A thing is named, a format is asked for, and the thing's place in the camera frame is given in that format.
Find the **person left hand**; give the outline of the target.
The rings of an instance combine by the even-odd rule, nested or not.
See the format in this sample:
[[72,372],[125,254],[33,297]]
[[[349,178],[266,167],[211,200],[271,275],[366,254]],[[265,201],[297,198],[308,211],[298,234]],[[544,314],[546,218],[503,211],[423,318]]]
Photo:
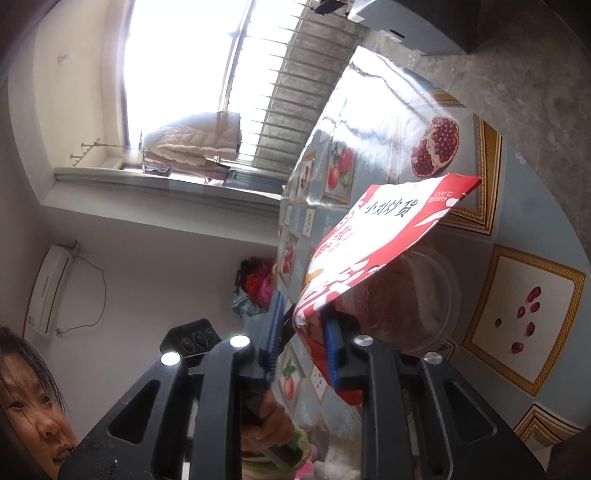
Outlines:
[[259,441],[263,449],[283,446],[294,438],[294,422],[283,405],[276,401],[273,391],[266,391],[259,404],[259,426],[242,424],[240,428],[240,447],[245,456],[259,455],[260,449],[252,444],[252,439]]

